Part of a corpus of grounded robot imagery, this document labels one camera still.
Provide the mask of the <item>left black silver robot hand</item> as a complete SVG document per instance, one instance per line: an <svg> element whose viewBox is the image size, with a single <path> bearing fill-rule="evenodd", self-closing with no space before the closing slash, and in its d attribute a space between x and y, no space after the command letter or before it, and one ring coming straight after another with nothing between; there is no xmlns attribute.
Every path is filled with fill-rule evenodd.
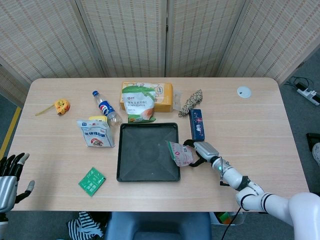
<svg viewBox="0 0 320 240"><path fill-rule="evenodd" d="M0 160L0 214L9 212L15 204L27 198L35 187L35 181L31 180L26 190L17 194L18 184L23 167L29 158L29 153L4 156Z"/></svg>

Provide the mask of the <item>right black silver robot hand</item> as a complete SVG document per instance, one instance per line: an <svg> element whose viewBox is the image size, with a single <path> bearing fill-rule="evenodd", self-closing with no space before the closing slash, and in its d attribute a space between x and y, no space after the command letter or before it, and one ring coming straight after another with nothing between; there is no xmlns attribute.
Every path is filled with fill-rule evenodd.
<svg viewBox="0 0 320 240"><path fill-rule="evenodd" d="M190 163L190 167L198 167L202 163L213 163L219 158L219 152L208 142L205 141L195 141L193 139L188 139L183 143L183 146L189 146L195 150L196 155L199 159Z"/></svg>

